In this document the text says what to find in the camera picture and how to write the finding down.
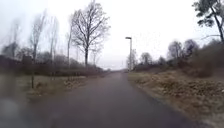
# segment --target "roadside grass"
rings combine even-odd
[[[69,91],[73,88],[84,85],[86,77],[48,77],[35,76],[34,88],[31,88],[31,76],[19,76],[16,78],[16,85],[25,92],[29,102],[36,102],[40,99]]]
[[[224,84],[189,78],[177,71],[129,73],[129,80],[149,95],[215,128],[224,127]]]

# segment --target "road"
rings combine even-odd
[[[185,116],[131,86],[122,73],[41,101],[34,111],[48,128],[193,127]]]

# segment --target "sky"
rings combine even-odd
[[[27,39],[30,26],[35,15],[47,10],[49,15],[56,16],[60,29],[60,42],[57,52],[66,54],[65,35],[68,32],[68,18],[75,10],[85,8],[91,0],[0,0],[0,40],[9,33],[14,19],[21,21],[21,42],[28,45]],[[194,39],[200,46],[208,40],[200,40],[206,35],[217,34],[213,28],[199,27],[198,18],[192,7],[195,0],[96,0],[101,3],[104,12],[110,17],[110,35],[103,42],[104,46],[98,56],[97,65],[107,69],[122,69],[126,67],[129,54],[129,41],[133,39],[133,49],[138,57],[149,52],[154,60],[167,56],[168,45],[178,40],[184,42]],[[40,51],[48,50],[48,44],[42,42]],[[75,48],[71,56],[83,61],[81,51]]]

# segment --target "dirt shoulder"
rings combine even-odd
[[[129,80],[196,121],[215,128],[224,127],[224,84],[221,82],[193,79],[177,71],[129,73]]]

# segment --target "street lamp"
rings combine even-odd
[[[130,40],[130,70],[132,70],[132,37],[125,37],[125,39]]]

